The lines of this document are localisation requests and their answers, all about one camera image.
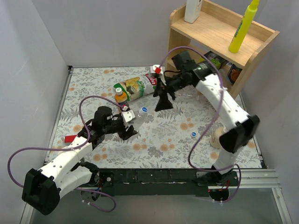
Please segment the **clear plastic bottle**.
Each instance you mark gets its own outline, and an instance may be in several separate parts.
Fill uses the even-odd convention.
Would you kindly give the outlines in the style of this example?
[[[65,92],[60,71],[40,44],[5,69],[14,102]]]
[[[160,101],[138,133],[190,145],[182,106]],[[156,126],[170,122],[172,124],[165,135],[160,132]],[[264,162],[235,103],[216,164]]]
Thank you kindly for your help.
[[[175,93],[174,102],[196,102],[200,97],[201,93],[195,89],[183,89]]]
[[[149,113],[149,111],[147,112],[147,114],[143,116],[139,114],[139,110],[134,112],[134,114],[135,119],[131,121],[131,125],[134,127],[136,131],[138,131],[143,124],[150,123],[154,119],[154,116],[151,113]]]

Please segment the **orange milk tea bottle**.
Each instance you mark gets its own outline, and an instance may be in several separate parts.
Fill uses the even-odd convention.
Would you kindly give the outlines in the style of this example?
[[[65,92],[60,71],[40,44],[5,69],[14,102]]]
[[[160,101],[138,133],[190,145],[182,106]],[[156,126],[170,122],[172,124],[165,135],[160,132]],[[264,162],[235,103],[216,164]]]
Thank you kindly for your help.
[[[129,107],[128,97],[127,97],[126,92],[124,92],[124,91],[122,93],[116,93],[115,92],[114,98],[115,98],[115,101],[118,105]]]

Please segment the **white green printed cap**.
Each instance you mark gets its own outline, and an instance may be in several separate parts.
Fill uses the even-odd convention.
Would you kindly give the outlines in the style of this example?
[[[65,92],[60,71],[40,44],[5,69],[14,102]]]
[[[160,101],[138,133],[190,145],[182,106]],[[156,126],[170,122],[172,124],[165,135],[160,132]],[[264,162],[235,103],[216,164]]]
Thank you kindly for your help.
[[[116,93],[122,93],[123,92],[122,88],[120,88],[120,87],[116,88],[115,91],[116,91]]]

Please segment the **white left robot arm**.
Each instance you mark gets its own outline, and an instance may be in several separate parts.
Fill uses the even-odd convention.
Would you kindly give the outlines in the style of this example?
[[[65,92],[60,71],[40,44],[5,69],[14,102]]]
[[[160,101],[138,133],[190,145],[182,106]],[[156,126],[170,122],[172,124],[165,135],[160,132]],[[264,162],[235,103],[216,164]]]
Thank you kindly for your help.
[[[40,169],[32,168],[26,173],[22,200],[48,215],[63,196],[77,187],[100,187],[103,182],[100,169],[83,158],[102,143],[107,134],[116,133],[122,140],[136,135],[135,120],[136,114],[131,109],[113,115],[111,108],[100,106],[72,141],[70,150],[61,152]]]

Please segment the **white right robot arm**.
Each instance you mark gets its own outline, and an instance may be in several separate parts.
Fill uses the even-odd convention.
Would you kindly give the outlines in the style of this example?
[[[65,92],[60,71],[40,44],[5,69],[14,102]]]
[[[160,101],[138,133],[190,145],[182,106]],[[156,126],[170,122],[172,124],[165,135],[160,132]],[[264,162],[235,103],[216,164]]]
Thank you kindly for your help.
[[[220,136],[221,150],[218,159],[212,165],[211,179],[216,185],[228,180],[228,173],[233,169],[236,158],[255,134],[260,123],[258,116],[249,115],[229,94],[223,85],[221,75],[215,65],[205,59],[196,63],[189,52],[183,51],[172,58],[178,74],[165,77],[160,65],[153,65],[151,72],[157,79],[154,97],[159,97],[156,112],[172,109],[168,99],[175,99],[175,92],[187,86],[193,86],[201,92],[216,110],[216,117],[222,119],[226,132]]]

